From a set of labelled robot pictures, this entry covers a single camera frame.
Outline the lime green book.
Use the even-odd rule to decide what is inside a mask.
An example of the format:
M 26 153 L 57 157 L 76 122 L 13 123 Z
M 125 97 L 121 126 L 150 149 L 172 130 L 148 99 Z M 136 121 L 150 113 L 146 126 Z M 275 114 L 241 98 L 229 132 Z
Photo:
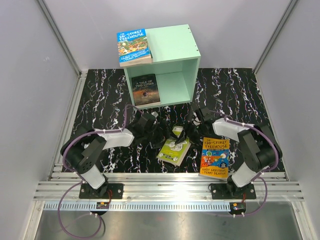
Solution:
M 164 142 L 164 145 L 157 155 L 157 159 L 175 166 L 180 166 L 190 146 L 191 142 L 188 138 L 181 143 L 176 143 L 176 139 L 171 136 Z

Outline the dark Tale of Two Cities book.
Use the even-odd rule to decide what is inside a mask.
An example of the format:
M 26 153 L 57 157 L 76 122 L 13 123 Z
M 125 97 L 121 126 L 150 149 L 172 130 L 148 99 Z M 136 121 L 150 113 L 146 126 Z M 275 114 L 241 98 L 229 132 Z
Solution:
M 155 74 L 136 76 L 131 81 L 136 106 L 155 105 L 161 102 Z

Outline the blue 26-Storey Treehouse book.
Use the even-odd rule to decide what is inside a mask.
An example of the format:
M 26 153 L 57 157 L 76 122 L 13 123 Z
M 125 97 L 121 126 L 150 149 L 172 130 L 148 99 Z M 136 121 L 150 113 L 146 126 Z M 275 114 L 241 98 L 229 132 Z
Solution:
M 121 67 L 151 64 L 146 30 L 122 31 L 117 33 L 118 61 Z

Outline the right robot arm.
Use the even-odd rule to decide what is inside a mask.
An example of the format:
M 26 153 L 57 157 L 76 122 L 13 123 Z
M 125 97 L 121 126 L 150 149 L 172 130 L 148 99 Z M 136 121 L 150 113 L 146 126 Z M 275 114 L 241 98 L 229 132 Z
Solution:
M 191 112 L 176 138 L 179 144 L 189 140 L 201 146 L 199 174 L 225 180 L 212 188 L 222 199 L 249 196 L 251 184 L 263 173 L 276 168 L 282 150 L 266 123 L 249 124 L 232 120 L 224 113 L 206 107 Z M 241 166 L 229 173 L 230 141 L 235 141 L 243 157 Z

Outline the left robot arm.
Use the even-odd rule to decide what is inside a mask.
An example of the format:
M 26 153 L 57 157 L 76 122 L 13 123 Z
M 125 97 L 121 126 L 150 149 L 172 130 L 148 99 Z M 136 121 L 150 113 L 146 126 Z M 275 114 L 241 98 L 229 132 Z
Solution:
M 158 149 L 170 137 L 176 136 L 165 120 L 157 120 L 156 112 L 143 113 L 122 129 L 82 128 L 76 137 L 63 145 L 60 154 L 65 166 L 74 170 L 86 182 L 95 198 L 101 199 L 109 191 L 108 178 L 96 166 L 104 150 L 132 147 L 144 142 Z

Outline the orange 130-Storey Treehouse book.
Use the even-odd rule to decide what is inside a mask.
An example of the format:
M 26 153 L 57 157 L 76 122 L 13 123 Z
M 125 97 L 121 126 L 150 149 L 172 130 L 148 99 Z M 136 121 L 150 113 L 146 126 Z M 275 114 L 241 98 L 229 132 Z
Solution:
M 229 175 L 230 140 L 203 138 L 199 175 L 226 180 Z

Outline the black marble pattern mat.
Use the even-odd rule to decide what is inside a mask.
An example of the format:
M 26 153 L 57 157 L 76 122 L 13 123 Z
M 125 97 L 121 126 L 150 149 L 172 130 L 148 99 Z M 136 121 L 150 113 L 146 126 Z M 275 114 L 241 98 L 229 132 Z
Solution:
M 256 76 L 250 68 L 200 68 L 193 102 L 200 108 L 227 114 L 238 122 L 269 123 Z M 126 109 L 130 103 L 122 69 L 91 69 L 72 129 L 118 129 L 138 115 L 134 109 Z M 142 143 L 105 150 L 96 165 L 104 173 L 197 173 L 201 150 L 200 146 L 190 147 L 181 165 L 174 166 L 158 160 L 159 151 Z

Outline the mint green open box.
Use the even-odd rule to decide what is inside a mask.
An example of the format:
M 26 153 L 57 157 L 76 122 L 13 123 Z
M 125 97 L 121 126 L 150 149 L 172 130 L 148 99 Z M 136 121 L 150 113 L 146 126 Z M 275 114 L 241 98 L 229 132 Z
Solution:
M 195 92 L 201 54 L 187 24 L 146 29 L 150 37 L 153 63 L 124 68 L 131 102 L 132 78 L 155 74 L 163 107 L 190 103 Z

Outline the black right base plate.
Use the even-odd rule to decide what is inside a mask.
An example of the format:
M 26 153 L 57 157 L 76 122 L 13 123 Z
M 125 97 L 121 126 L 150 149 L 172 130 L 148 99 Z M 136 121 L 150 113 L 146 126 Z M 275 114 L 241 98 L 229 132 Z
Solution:
M 237 187 L 234 183 L 211 183 L 208 186 L 213 200 L 255 200 L 257 198 L 255 187 L 249 183 Z

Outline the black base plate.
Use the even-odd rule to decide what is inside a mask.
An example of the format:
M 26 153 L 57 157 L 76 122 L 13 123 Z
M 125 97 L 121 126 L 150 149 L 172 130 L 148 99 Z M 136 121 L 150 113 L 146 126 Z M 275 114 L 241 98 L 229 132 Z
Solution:
M 237 187 L 234 183 L 211 183 L 208 186 L 213 200 L 255 200 L 257 198 L 255 187 L 249 183 Z
M 80 187 L 80 199 L 109 199 L 121 200 L 123 198 L 123 183 L 106 183 L 100 188 L 94 189 L 88 183 L 83 183 Z

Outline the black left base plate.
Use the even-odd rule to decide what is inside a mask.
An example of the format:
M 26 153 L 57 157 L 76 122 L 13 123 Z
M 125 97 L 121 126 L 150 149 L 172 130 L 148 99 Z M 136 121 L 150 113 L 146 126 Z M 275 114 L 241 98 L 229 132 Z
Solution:
M 109 199 L 121 200 L 123 198 L 123 183 L 106 183 L 100 188 L 94 189 L 88 183 L 83 183 L 80 187 L 80 199 Z

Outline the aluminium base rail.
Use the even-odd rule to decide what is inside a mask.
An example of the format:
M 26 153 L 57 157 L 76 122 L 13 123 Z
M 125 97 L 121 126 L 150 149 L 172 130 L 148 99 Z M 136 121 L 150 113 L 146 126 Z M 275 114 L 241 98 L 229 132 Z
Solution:
M 266 173 L 253 182 L 256 199 L 212 199 L 209 185 L 217 179 L 196 173 L 112 173 L 108 182 L 124 184 L 122 199 L 80 199 L 81 181 L 71 173 L 54 173 L 38 183 L 33 200 L 47 210 L 227 212 L 232 203 L 302 202 L 298 182 L 284 173 Z

